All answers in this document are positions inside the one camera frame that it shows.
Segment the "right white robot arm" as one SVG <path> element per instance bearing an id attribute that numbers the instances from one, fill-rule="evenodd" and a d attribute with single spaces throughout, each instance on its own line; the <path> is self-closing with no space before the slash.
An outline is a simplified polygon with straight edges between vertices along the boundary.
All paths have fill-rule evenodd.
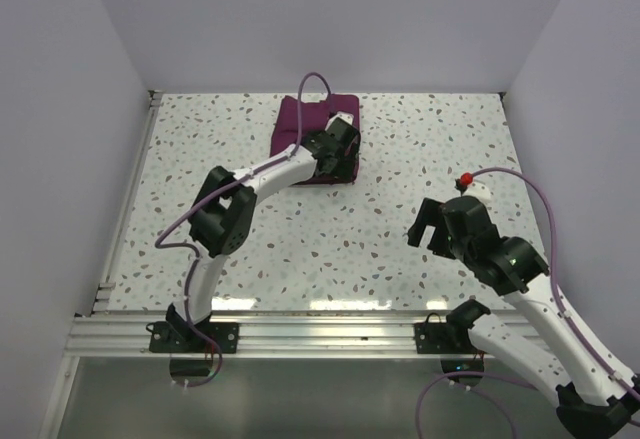
<path id="1" fill-rule="evenodd" d="M 516 372 L 551 403 L 574 438 L 612 438 L 639 413 L 639 375 L 595 337 L 554 291 L 550 268 L 520 237 L 499 233 L 486 206 L 463 195 L 426 198 L 409 229 L 419 246 L 427 228 L 434 255 L 460 261 L 484 286 L 513 307 L 506 317 L 468 299 L 443 318 L 431 313 L 414 326 L 419 354 L 484 352 Z"/>

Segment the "purple surgical wrap cloth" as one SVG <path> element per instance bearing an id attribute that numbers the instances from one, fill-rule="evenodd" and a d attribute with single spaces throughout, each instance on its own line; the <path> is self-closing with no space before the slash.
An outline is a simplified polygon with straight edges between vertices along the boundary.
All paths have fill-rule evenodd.
<path id="1" fill-rule="evenodd" d="M 360 130 L 360 100 L 352 94 L 333 94 L 332 105 L 334 111 L 349 113 L 353 116 L 353 125 Z M 329 120 L 329 104 L 327 100 L 318 102 L 304 102 L 302 104 L 302 136 L 310 132 L 324 129 Z M 271 136 L 270 156 L 282 152 L 297 138 L 297 100 L 291 96 L 285 96 L 280 104 L 276 123 Z M 348 184 L 356 180 L 359 171 L 359 160 L 349 167 L 345 178 L 335 179 L 328 175 L 317 176 L 306 181 L 299 182 L 299 186 L 306 185 L 336 185 Z"/>

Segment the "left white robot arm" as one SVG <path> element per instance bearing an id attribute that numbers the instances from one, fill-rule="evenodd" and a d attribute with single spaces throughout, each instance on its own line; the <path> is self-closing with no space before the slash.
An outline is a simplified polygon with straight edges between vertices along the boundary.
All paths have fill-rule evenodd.
<path id="1" fill-rule="evenodd" d="M 326 127 L 252 167 L 229 171 L 222 166 L 207 175 L 191 209 L 179 221 L 189 223 L 187 245 L 193 263 L 184 292 L 168 308 L 169 332 L 162 338 L 185 351 L 201 349 L 213 340 L 205 323 L 211 300 L 228 257 L 247 240 L 256 207 L 283 189 L 319 178 L 349 183 L 356 172 L 360 131 L 354 117 L 338 112 Z"/>

